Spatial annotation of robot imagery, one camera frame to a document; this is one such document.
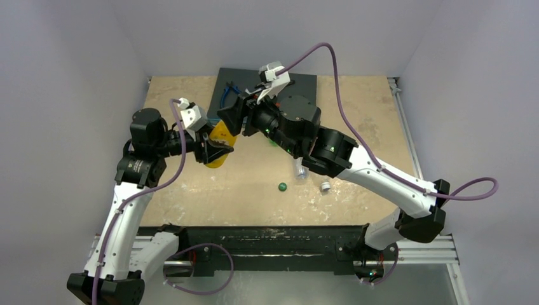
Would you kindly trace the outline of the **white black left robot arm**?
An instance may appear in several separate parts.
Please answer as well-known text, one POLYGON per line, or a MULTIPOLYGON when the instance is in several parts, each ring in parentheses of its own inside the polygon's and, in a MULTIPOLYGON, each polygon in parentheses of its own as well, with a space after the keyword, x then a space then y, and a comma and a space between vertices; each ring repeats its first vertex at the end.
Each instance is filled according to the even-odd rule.
POLYGON ((115 175, 113 200, 106 224, 84 270, 73 273, 67 289, 84 304, 139 304, 146 281, 169 258, 195 263, 210 243, 190 245, 185 227, 163 225, 140 250, 134 250, 142 216, 171 156, 193 153, 208 164, 231 152, 210 139, 213 127, 205 111, 188 104, 173 108, 176 122, 168 126, 157 109, 135 112, 130 139, 115 175))

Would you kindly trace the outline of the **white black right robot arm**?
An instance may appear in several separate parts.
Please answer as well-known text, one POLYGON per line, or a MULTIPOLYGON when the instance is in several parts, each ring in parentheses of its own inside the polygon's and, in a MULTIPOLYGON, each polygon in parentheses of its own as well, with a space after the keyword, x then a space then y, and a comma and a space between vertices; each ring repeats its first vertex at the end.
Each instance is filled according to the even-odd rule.
POLYGON ((239 95, 217 115, 233 135, 245 137, 261 132, 293 158, 301 158, 310 171, 362 186, 391 201, 397 209, 367 225, 357 241, 358 253, 371 259, 388 245, 408 239, 430 243, 444 228, 446 213, 437 191, 445 183, 419 180, 404 174, 402 182, 391 178, 387 163, 378 168, 365 147, 344 133, 320 124, 321 110, 303 96, 293 95, 274 103, 256 102, 239 95))

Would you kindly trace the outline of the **orange juice bottle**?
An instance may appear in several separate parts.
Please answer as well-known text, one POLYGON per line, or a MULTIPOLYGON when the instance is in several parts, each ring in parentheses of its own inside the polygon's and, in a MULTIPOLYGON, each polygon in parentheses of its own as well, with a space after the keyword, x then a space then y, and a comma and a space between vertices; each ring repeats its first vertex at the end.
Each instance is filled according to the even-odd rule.
POLYGON ((217 152, 212 152, 211 162, 205 166, 209 168, 219 168, 226 161, 228 154, 233 151, 233 146, 237 141, 238 136, 233 135, 223 121, 219 121, 211 131, 208 139, 213 145, 217 145, 217 152))

